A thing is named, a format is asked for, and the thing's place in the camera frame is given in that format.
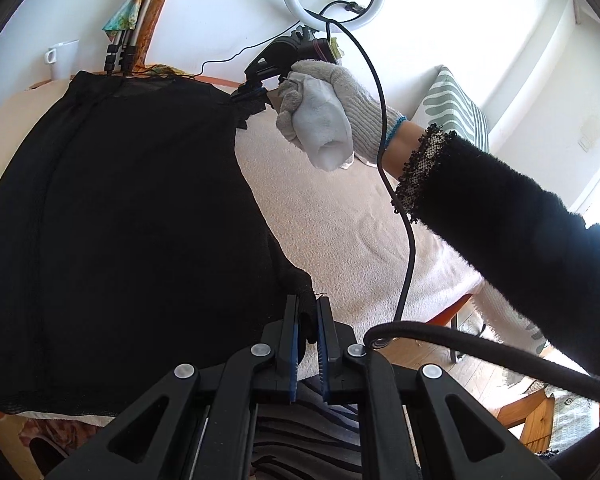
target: zebra print fabric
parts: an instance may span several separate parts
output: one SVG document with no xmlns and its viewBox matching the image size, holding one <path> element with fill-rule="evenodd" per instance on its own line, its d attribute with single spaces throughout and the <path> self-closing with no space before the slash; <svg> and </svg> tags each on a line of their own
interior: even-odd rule
<svg viewBox="0 0 600 480">
<path fill-rule="evenodd" d="M 478 149 L 489 151 L 487 119 L 446 66 L 440 69 L 412 120 L 424 128 L 435 123 L 446 132 L 455 130 Z"/>
<path fill-rule="evenodd" d="M 256 480 L 360 480 L 356 406 L 322 402 L 320 379 L 298 383 L 291 406 L 258 406 L 251 457 Z"/>
</svg>

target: black mesh fabric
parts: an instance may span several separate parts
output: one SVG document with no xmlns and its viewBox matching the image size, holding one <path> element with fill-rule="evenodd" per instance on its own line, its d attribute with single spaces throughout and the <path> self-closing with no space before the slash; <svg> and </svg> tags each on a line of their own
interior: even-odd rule
<svg viewBox="0 0 600 480">
<path fill-rule="evenodd" d="M 183 78 L 79 73 L 0 180 L 0 410 L 115 415 L 260 338 L 311 278 L 234 153 L 244 107 Z"/>
</svg>

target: black fuzzy sleeve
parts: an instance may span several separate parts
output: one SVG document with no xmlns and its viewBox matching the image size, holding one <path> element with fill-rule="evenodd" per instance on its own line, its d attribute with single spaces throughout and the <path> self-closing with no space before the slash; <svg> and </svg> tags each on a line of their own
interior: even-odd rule
<svg viewBox="0 0 600 480">
<path fill-rule="evenodd" d="M 494 156 L 430 127 L 397 194 L 547 339 L 600 375 L 600 225 Z"/>
</svg>

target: cushion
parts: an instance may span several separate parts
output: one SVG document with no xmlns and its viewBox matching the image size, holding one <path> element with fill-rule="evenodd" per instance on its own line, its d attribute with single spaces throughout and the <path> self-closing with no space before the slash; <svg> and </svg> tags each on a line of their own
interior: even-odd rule
<svg viewBox="0 0 600 480">
<path fill-rule="evenodd" d="M 486 117 L 460 88 L 446 66 L 440 69 L 411 121 L 423 128 L 436 123 L 445 131 L 455 130 L 480 150 L 489 151 Z"/>
</svg>

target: black wire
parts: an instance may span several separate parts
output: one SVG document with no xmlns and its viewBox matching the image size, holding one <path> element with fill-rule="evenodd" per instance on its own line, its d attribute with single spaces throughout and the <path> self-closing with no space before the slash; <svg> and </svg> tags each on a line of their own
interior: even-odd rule
<svg viewBox="0 0 600 480">
<path fill-rule="evenodd" d="M 320 12 L 318 12 L 319 16 L 323 16 L 324 13 L 327 11 L 327 9 L 330 9 L 331 7 L 333 7 L 334 5 L 337 4 L 341 4 L 341 5 L 352 5 L 353 2 L 346 2 L 345 0 L 333 0 L 332 2 L 329 2 L 328 4 L 326 4 L 322 10 Z"/>
<path fill-rule="evenodd" d="M 332 2 L 329 2 L 328 4 L 326 4 L 318 14 L 320 16 L 323 15 L 327 11 L 327 9 L 329 9 L 330 7 L 333 7 L 334 5 L 337 5 L 337 4 L 342 4 L 342 5 L 347 6 L 347 5 L 353 5 L 353 4 L 355 4 L 355 2 L 347 2 L 345 0 L 333 0 Z M 240 52 L 238 52 L 237 54 L 234 54 L 233 56 L 231 56 L 227 59 L 211 59 L 211 60 L 205 61 L 202 64 L 202 66 L 200 67 L 200 72 L 198 72 L 197 74 L 194 74 L 192 77 L 198 77 L 199 75 L 202 75 L 205 71 L 205 65 L 207 63 L 226 63 L 228 61 L 234 60 L 236 57 L 240 56 L 240 54 L 242 54 L 245 50 L 260 46 L 261 44 L 267 43 L 267 41 L 275 40 L 277 37 L 282 36 L 285 32 L 288 32 L 289 30 L 294 28 L 299 23 L 300 22 L 295 22 L 293 25 L 291 25 L 290 27 L 287 27 L 285 30 L 283 30 L 279 34 L 276 34 L 275 36 L 271 36 L 270 38 L 267 38 L 266 40 L 261 41 L 260 43 L 256 43 L 255 45 L 246 46 Z"/>
<path fill-rule="evenodd" d="M 327 40 L 331 39 L 331 29 L 330 25 L 333 23 L 336 25 L 342 32 L 344 32 L 349 39 L 353 42 L 356 48 L 362 54 L 362 57 L 365 58 L 366 64 L 369 66 L 369 70 L 371 70 L 371 74 L 374 77 L 374 81 L 376 82 L 376 87 L 378 88 L 378 98 L 380 101 L 380 111 L 382 113 L 382 132 L 380 135 L 380 147 L 378 148 L 378 156 L 376 157 L 376 165 L 378 166 L 378 172 L 380 173 L 380 178 L 386 187 L 386 190 L 389 192 L 389 196 L 391 197 L 392 204 L 394 205 L 396 211 L 400 213 L 400 217 L 402 218 L 402 222 L 404 223 L 405 229 L 407 229 L 407 238 L 409 239 L 409 260 L 407 262 L 407 272 L 404 277 L 404 282 L 402 283 L 402 290 L 400 292 L 400 298 L 398 299 L 398 305 L 395 309 L 394 320 L 400 321 L 402 319 L 402 314 L 404 313 L 404 304 L 407 301 L 407 294 L 409 293 L 409 288 L 411 286 L 411 280 L 413 279 L 413 269 L 416 263 L 416 240 L 413 235 L 413 228 L 411 227 L 411 222 L 409 221 L 409 217 L 407 216 L 407 212 L 404 210 L 402 203 L 398 200 L 398 197 L 395 194 L 394 188 L 389 183 L 389 179 L 386 177 L 386 173 L 382 168 L 382 156 L 384 155 L 384 151 L 386 150 L 384 144 L 386 142 L 386 128 L 387 128 L 387 118 L 386 118 L 386 101 L 384 100 L 384 92 L 382 92 L 382 85 L 380 84 L 380 78 L 378 77 L 378 72 L 371 63 L 369 56 L 365 52 L 365 49 L 362 48 L 360 42 L 351 34 L 346 27 L 344 27 L 341 23 L 336 20 L 326 20 L 326 31 L 327 31 Z M 387 346 L 390 343 L 390 340 L 375 340 L 374 348 L 382 348 L 383 346 Z"/>
<path fill-rule="evenodd" d="M 240 52 L 238 52 L 237 54 L 233 54 L 231 57 L 229 57 L 227 59 L 211 59 L 211 60 L 205 61 L 202 64 L 202 66 L 200 67 L 200 72 L 198 72 L 197 74 L 194 74 L 193 77 L 198 77 L 199 75 L 202 75 L 202 73 L 205 71 L 205 65 L 207 63 L 226 63 L 227 61 L 231 61 L 231 60 L 235 59 L 236 57 L 240 56 L 240 54 L 242 54 L 245 50 L 260 46 L 261 44 L 267 43 L 267 41 L 275 40 L 277 37 L 282 36 L 285 32 L 294 28 L 298 23 L 300 23 L 300 22 L 295 22 L 293 25 L 291 25 L 290 27 L 287 27 L 285 30 L 283 30 L 279 34 L 276 34 L 275 36 L 271 36 L 270 38 L 267 38 L 266 40 L 261 41 L 260 43 L 256 43 L 255 45 L 249 45 L 249 46 L 244 47 Z"/>
<path fill-rule="evenodd" d="M 364 343 L 366 346 L 371 346 L 378 338 L 394 337 L 406 337 L 446 346 L 600 402 L 600 378 L 570 370 L 518 348 L 444 326 L 416 321 L 384 323 L 369 329 L 365 334 Z"/>
</svg>

